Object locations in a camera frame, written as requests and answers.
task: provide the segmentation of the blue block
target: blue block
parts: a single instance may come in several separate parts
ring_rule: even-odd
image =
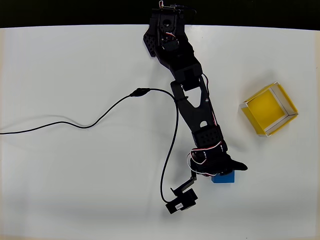
[[[215,175],[211,177],[212,182],[215,184],[230,184],[235,182],[235,171],[227,175]]]

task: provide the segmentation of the yellow tray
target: yellow tray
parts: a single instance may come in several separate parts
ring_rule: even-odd
[[[264,87],[240,107],[261,137],[269,137],[298,116],[298,110],[278,82]]]

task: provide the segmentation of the black robotic arm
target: black robotic arm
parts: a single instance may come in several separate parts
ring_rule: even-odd
[[[228,147],[209,98],[208,79],[203,74],[201,64],[185,33],[186,8],[174,4],[160,5],[159,9],[153,9],[149,29],[143,36],[151,57],[157,57],[175,79],[170,86],[179,112],[190,128],[196,145],[189,154],[191,178],[177,189],[171,189],[176,196],[176,199],[166,204],[171,214],[196,204],[197,195],[187,188],[197,179],[197,174],[226,175],[234,170],[248,169],[245,164],[232,160],[227,154]],[[201,90],[198,107],[194,107],[185,95],[185,92],[195,88]]]

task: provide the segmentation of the white surface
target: white surface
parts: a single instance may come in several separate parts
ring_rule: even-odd
[[[138,87],[170,91],[173,77],[143,44],[146,25],[4,30],[3,130],[70,118],[94,122]],[[317,83],[314,33],[188,26],[210,80],[235,184],[199,177],[196,206],[170,215],[159,182],[173,135],[170,97],[150,92],[117,106],[99,125],[3,136],[5,234],[64,239],[274,239],[316,234]],[[255,134],[239,103],[279,81],[299,116],[270,138]],[[164,195],[190,177],[194,147],[180,120]]]

